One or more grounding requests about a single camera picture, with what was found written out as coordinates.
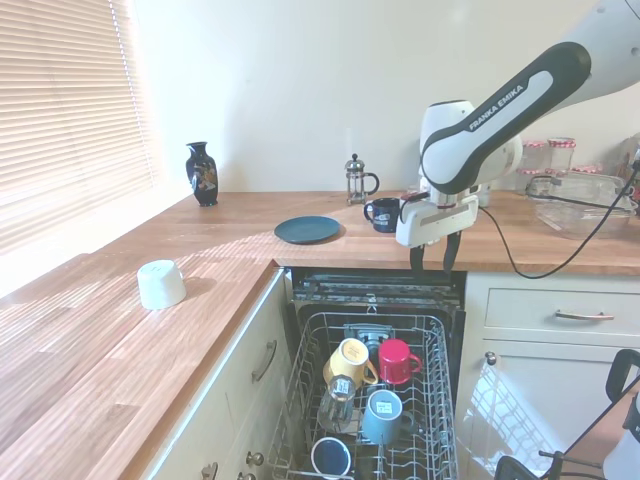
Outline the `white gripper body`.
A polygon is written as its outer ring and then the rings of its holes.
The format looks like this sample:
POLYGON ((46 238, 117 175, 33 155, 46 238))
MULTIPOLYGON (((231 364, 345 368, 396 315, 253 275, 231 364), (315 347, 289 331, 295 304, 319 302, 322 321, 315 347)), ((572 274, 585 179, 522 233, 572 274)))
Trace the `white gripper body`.
POLYGON ((466 196, 454 206, 445 208, 429 199, 404 202, 396 224, 396 242, 408 248, 436 243, 473 226, 478 210, 476 195, 466 196))

